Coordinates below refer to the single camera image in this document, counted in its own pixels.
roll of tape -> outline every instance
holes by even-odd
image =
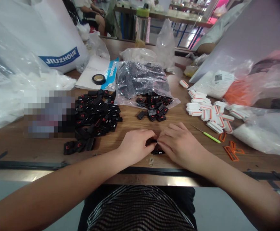
[[[94,84],[103,85],[106,82],[106,78],[102,74],[97,74],[92,77]]]

green tool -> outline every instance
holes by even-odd
[[[203,132],[204,135],[208,136],[209,138],[211,138],[213,141],[216,141],[217,143],[221,143],[219,140],[217,140],[215,137],[212,137],[211,135],[209,135],[208,133],[206,132]]]

pile of white parts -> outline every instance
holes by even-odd
[[[207,94],[194,90],[190,90],[189,95],[192,98],[191,103],[187,103],[189,115],[201,116],[201,120],[206,121],[206,125],[218,134],[221,134],[223,130],[228,134],[233,133],[230,122],[234,120],[234,117],[245,121],[250,116],[239,110],[240,105],[228,105],[221,101],[216,101],[212,105],[210,99],[207,98]],[[225,109],[232,116],[223,114]]]

striped shirt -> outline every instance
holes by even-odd
[[[89,215],[88,230],[195,230],[174,201],[156,186],[123,185]]]

bag of black parts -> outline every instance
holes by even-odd
[[[160,96],[171,97],[169,83],[162,66],[158,63],[119,62],[117,69],[116,99],[114,104],[139,106],[136,102],[138,95],[154,92]],[[169,109],[180,103],[173,98]]]

